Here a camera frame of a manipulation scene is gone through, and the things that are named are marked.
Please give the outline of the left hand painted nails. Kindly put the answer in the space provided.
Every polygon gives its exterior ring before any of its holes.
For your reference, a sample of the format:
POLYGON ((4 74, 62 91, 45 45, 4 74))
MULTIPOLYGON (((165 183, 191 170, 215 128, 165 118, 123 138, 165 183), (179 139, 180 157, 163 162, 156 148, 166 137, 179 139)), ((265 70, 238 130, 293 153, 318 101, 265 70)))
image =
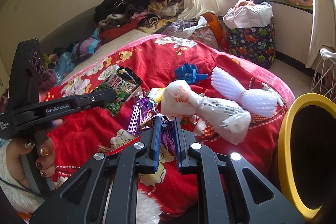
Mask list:
POLYGON ((5 158, 9 174, 25 188, 30 187, 31 171, 42 177, 51 177, 55 173, 55 147, 49 137, 39 144, 29 139, 12 139, 5 158))

